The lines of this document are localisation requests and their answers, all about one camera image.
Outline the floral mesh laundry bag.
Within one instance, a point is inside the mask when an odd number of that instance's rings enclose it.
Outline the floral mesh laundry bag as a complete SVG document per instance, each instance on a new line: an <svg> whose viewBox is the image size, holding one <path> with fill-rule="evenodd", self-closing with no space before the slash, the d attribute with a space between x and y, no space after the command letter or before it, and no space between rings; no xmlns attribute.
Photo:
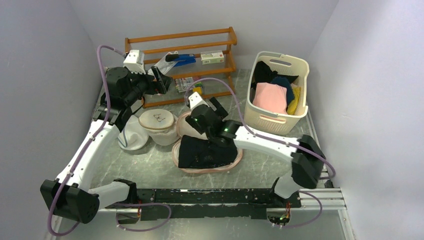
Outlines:
<svg viewBox="0 0 424 240"><path fill-rule="evenodd" d="M243 150L234 144L220 147L198 133L191 127L184 112L176 121L176 132L180 137L172 147L171 156L174 164L186 173L204 174L224 172L235 167L243 157Z"/></svg>

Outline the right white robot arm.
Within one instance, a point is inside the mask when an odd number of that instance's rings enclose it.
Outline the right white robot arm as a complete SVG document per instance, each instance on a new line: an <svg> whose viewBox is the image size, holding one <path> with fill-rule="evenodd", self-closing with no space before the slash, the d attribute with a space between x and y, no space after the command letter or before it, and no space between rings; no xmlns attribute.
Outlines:
<svg viewBox="0 0 424 240"><path fill-rule="evenodd" d="M289 163L291 170L275 181L270 202L282 207L300 189L315 189L324 167L325 155L310 135L300 138L283 137L263 132L236 120L226 120L223 106L211 99L209 105L198 93L186 97L191 113L187 123L199 134L220 146L234 145L238 149L267 154Z"/></svg>

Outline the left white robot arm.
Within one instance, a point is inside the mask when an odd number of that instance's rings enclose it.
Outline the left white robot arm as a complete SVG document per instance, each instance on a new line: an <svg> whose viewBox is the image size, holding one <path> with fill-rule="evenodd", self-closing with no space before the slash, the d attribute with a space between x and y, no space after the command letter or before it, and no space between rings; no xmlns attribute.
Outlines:
<svg viewBox="0 0 424 240"><path fill-rule="evenodd" d="M119 178L98 188L91 188L91 182L105 151L132 116L132 105L144 95L166 94L173 83L173 78L156 66L151 70L153 74L149 75L113 67L103 73L105 93L85 139L56 179L45 180L40 187L51 217L87 224L105 207L122 204L132 208L139 203L135 182Z"/></svg>

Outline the black bra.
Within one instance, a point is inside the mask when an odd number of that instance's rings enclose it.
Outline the black bra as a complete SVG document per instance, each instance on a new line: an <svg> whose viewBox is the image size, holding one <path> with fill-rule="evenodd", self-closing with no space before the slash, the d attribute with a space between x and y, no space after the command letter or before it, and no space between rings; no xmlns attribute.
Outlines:
<svg viewBox="0 0 424 240"><path fill-rule="evenodd" d="M213 169L230 165L236 160L238 150L231 143L218 146L208 140L184 135L178 150L178 164L181 169Z"/></svg>

